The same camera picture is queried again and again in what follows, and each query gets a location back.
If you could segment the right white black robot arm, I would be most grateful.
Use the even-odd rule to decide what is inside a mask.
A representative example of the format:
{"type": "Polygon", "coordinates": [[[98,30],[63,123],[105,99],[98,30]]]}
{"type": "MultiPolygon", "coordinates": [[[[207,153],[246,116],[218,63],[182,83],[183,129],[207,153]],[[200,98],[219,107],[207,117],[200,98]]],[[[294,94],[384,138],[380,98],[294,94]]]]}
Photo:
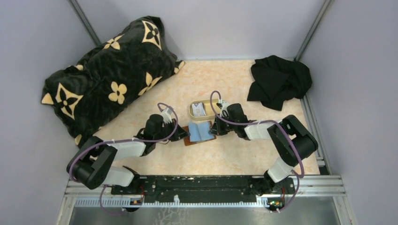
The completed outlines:
{"type": "Polygon", "coordinates": [[[219,101],[216,106],[221,110],[216,114],[211,133],[226,135],[235,132],[244,140],[271,140],[279,154],[275,163],[265,172],[264,187],[270,193],[277,193],[283,186],[283,180],[299,165],[303,170],[303,159],[318,150],[314,136],[294,115],[282,120],[249,120],[241,104],[229,104],[219,101]]]}

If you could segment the black floral plush pillow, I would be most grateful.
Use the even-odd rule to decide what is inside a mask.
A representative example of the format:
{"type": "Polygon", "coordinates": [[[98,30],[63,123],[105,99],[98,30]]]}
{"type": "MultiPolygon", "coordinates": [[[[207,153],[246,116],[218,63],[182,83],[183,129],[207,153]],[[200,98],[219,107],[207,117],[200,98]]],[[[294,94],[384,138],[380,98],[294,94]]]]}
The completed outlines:
{"type": "Polygon", "coordinates": [[[50,105],[77,146],[184,66],[165,43],[159,17],[132,21],[75,65],[50,75],[41,103],[50,105]]]}

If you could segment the beige oval tray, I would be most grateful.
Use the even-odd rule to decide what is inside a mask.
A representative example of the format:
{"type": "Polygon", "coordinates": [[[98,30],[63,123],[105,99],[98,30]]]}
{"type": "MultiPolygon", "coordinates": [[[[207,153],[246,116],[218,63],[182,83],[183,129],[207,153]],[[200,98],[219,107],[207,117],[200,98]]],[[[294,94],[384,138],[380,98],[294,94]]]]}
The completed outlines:
{"type": "Polygon", "coordinates": [[[218,98],[193,101],[188,105],[189,117],[194,121],[214,120],[215,114],[221,110],[217,106],[218,98]]]}

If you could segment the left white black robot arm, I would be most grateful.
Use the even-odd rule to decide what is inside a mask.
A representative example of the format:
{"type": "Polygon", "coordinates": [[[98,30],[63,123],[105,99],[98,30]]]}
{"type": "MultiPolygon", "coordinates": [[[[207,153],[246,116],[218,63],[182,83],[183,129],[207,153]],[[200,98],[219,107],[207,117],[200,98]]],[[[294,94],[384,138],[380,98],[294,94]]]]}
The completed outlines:
{"type": "Polygon", "coordinates": [[[175,118],[153,114],[131,139],[103,141],[97,136],[90,137],[70,160],[66,171],[73,181],[88,189],[121,186],[129,194],[135,194],[141,187],[140,174],[128,166],[113,166],[114,161],[147,156],[157,143],[175,142],[188,136],[175,118]]]}

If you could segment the crumpled black cloth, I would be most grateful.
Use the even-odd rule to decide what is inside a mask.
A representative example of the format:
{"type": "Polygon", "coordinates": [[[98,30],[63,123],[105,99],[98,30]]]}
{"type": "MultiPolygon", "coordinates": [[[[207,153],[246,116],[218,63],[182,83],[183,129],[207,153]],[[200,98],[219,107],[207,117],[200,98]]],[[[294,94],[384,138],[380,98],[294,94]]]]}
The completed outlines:
{"type": "Polygon", "coordinates": [[[302,99],[313,84],[310,69],[305,64],[276,55],[255,59],[251,74],[253,83],[247,101],[258,101],[276,111],[283,109],[285,101],[302,99]]]}

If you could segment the brown leather card holder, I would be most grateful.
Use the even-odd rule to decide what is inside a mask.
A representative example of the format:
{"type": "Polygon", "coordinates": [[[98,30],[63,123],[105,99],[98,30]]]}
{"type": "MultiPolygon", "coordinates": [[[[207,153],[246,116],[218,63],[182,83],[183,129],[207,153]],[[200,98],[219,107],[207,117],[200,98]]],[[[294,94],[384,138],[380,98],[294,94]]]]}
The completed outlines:
{"type": "Polygon", "coordinates": [[[189,134],[187,137],[184,138],[184,145],[191,146],[215,140],[216,136],[210,132],[211,127],[211,121],[189,123],[188,126],[183,127],[183,130],[189,134]]]}

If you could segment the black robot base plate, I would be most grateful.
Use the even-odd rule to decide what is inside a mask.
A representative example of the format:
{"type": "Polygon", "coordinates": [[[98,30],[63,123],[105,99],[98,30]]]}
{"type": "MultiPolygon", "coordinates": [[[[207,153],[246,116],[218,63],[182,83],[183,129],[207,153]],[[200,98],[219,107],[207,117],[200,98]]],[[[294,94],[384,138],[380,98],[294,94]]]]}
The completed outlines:
{"type": "Polygon", "coordinates": [[[111,189],[113,195],[143,195],[145,203],[171,203],[175,196],[181,203],[253,203],[258,196],[294,192],[292,178],[274,183],[262,175],[147,175],[111,189]]]}

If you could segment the silver VIP card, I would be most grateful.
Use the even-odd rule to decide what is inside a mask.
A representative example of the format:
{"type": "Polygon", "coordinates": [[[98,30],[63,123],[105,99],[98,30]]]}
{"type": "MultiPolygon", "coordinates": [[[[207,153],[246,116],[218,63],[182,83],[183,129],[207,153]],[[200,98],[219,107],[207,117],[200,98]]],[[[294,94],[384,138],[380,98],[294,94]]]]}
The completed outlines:
{"type": "Polygon", "coordinates": [[[192,114],[194,117],[206,116],[206,111],[204,109],[204,105],[202,102],[193,103],[191,105],[191,108],[192,108],[192,114]]]}

